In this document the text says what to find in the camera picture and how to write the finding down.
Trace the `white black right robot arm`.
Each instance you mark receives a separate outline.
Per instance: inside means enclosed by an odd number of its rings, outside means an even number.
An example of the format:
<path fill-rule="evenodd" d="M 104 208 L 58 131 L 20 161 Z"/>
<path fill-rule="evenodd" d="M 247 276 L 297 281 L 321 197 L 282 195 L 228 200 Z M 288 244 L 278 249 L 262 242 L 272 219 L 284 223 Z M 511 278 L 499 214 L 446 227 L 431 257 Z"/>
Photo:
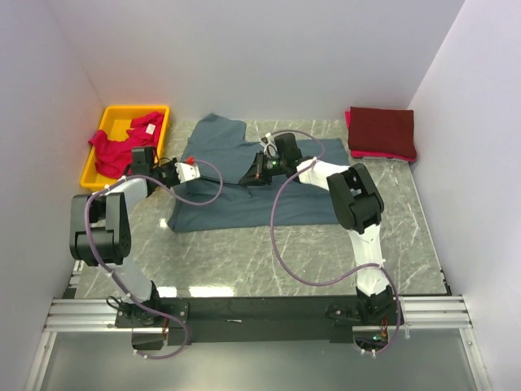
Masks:
<path fill-rule="evenodd" d="M 252 165 L 239 179 L 241 186 L 265 186 L 273 177 L 287 180 L 279 188 L 271 209 L 269 228 L 274 254 L 282 268 L 294 279 L 309 286 L 325 287 L 355 274 L 357 315 L 365 324 L 375 325 L 388 316 L 395 304 L 396 289 L 384 269 L 380 228 L 384 202 L 368 169 L 363 164 L 335 165 L 320 156 L 304 156 L 290 131 L 266 134 L 260 141 Z M 328 191 L 338 223 L 347 230 L 356 267 L 330 282 L 305 281 L 282 260 L 274 237 L 274 218 L 283 190 L 298 182 Z"/>

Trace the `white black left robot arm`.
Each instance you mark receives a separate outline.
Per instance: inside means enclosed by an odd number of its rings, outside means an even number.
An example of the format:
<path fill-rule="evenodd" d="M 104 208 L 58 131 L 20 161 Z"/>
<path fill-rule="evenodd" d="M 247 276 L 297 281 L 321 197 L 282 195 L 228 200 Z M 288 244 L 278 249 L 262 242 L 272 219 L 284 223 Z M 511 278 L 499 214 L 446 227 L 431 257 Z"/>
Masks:
<path fill-rule="evenodd" d="M 155 283 L 130 256 L 129 214 L 157 187 L 169 189 L 181 182 L 176 163 L 176 158 L 158 158 L 154 147 L 134 148 L 120 179 L 91 195 L 72 198 L 72 257 L 98 268 L 114 283 L 120 296 L 109 297 L 107 304 L 138 327 L 168 326 L 170 317 Z"/>

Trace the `blue-grey t shirt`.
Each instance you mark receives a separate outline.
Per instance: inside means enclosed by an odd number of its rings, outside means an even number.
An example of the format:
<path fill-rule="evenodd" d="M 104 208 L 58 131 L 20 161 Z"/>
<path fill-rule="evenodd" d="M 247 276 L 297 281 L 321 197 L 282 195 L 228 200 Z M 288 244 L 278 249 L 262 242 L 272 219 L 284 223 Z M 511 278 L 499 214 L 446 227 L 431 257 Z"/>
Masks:
<path fill-rule="evenodd" d="M 168 221 L 177 233 L 268 226 L 271 209 L 284 177 L 268 186 L 242 187 L 239 179 L 260 150 L 245 139 L 247 125 L 209 114 L 200 120 L 182 153 L 201 160 L 201 178 L 179 185 L 175 192 L 187 200 L 176 204 Z M 329 193 L 296 182 L 284 190 L 276 208 L 277 226 L 336 224 Z"/>

